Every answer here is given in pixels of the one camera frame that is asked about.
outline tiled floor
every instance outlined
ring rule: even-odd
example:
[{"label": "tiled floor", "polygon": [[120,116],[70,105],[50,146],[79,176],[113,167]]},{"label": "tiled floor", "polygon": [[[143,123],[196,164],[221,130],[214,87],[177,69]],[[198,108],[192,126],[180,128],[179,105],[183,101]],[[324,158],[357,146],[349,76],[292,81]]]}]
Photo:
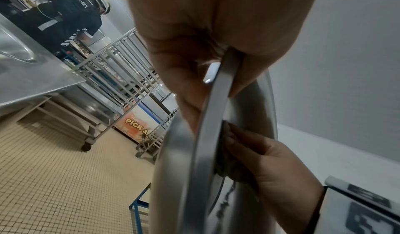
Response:
[{"label": "tiled floor", "polygon": [[89,152],[82,142],[40,124],[0,135],[0,233],[134,233],[128,206],[151,180],[151,157],[112,129]]}]

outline white helmet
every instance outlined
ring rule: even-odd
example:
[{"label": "white helmet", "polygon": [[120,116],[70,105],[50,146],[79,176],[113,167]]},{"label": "white helmet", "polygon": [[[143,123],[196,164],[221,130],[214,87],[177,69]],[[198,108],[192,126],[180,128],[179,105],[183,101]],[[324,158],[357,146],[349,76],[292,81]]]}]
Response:
[{"label": "white helmet", "polygon": [[100,4],[100,6],[102,7],[102,9],[104,10],[103,14],[108,14],[111,10],[111,5],[109,2],[107,2],[106,0],[97,0]]}]

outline stainless steel lid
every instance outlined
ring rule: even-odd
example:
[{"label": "stainless steel lid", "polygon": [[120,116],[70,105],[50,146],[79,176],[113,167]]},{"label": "stainless steel lid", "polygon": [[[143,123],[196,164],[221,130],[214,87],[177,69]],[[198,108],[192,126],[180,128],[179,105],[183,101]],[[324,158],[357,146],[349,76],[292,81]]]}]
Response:
[{"label": "stainless steel lid", "polygon": [[228,49],[202,113],[196,138],[180,115],[157,157],[150,196],[151,234],[273,233],[275,222],[253,192],[237,184],[223,219],[220,203],[233,181],[214,175],[222,120],[277,138],[275,106],[266,72],[233,99],[228,94],[243,55]]}]

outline rack wheel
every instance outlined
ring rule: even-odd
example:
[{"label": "rack wheel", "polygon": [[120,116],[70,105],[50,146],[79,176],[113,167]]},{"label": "rack wheel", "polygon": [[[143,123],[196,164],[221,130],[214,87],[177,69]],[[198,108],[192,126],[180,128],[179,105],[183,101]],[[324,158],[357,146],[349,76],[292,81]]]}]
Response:
[{"label": "rack wheel", "polygon": [[143,154],[144,154],[144,152],[137,152],[135,154],[135,157],[140,158]]},{"label": "rack wheel", "polygon": [[92,149],[92,145],[90,143],[85,142],[80,148],[83,152],[90,151]]}]

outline sink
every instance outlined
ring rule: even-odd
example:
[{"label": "sink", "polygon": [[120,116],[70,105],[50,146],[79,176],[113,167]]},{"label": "sink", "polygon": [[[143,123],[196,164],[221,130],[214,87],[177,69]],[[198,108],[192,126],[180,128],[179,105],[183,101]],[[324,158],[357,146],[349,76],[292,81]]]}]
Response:
[{"label": "sink", "polygon": [[0,60],[2,59],[16,59],[26,63],[37,62],[31,49],[0,25]]}]

